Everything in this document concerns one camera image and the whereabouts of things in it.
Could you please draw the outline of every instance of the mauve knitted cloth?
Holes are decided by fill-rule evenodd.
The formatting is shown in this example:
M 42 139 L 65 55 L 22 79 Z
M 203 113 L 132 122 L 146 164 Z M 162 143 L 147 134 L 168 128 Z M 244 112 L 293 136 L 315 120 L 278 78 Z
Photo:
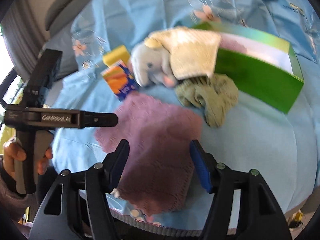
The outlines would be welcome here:
M 140 93 L 128 95 L 115 113 L 118 125 L 98 128 L 95 137 L 106 153 L 121 139 L 130 143 L 121 198 L 148 216 L 181 209 L 194 170 L 189 144 L 200 138 L 201 117 Z

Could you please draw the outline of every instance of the sleeve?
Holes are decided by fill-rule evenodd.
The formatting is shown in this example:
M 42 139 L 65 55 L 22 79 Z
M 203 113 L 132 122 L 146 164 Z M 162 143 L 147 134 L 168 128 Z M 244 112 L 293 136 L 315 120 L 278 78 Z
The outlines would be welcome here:
M 25 209 L 31 204 L 31 195 L 18 195 L 15 181 L 5 171 L 2 165 L 3 156 L 0 155 L 0 202 L 14 221 L 19 221 Z

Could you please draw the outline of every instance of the metal pivot bolt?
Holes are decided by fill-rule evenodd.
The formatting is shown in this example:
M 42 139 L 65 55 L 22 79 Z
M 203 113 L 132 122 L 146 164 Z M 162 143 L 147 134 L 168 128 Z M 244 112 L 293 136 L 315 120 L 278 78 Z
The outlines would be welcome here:
M 217 164 L 217 168 L 218 168 L 219 170 L 224 170 L 225 167 L 226 167 L 226 166 L 225 166 L 223 163 L 218 163 L 218 164 Z
M 102 163 L 96 163 L 96 164 L 94 165 L 94 168 L 97 169 L 97 170 L 102 169 L 102 167 L 103 167 L 103 164 L 102 164 Z
M 69 170 L 63 170 L 63 171 L 61 171 L 60 174 L 61 174 L 62 176 L 67 176 L 67 175 L 69 175 L 69 172 L 70 172 Z
M 256 169 L 252 169 L 252 170 L 251 170 L 251 174 L 252 174 L 253 176 L 258 176 L 258 175 L 259 175 L 259 171 L 256 170 Z

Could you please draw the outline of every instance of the crumpled green fabric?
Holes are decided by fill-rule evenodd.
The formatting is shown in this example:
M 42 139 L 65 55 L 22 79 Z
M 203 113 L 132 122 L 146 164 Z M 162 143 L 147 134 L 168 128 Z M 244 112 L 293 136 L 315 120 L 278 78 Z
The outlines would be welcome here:
M 223 125 L 227 112 L 239 98 L 239 90 L 233 80 L 223 74 L 214 74 L 210 79 L 186 79 L 175 92 L 183 106 L 204 107 L 205 121 L 211 127 Z

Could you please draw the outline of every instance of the stuffed elephant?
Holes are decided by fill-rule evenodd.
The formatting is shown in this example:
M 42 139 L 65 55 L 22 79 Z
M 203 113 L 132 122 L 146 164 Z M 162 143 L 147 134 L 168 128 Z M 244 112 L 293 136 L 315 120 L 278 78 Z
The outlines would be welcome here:
M 170 53 L 162 45 L 151 48 L 144 42 L 139 43 L 131 52 L 131 65 L 141 87 L 152 82 L 166 87 L 175 87 L 178 83 L 170 67 Z

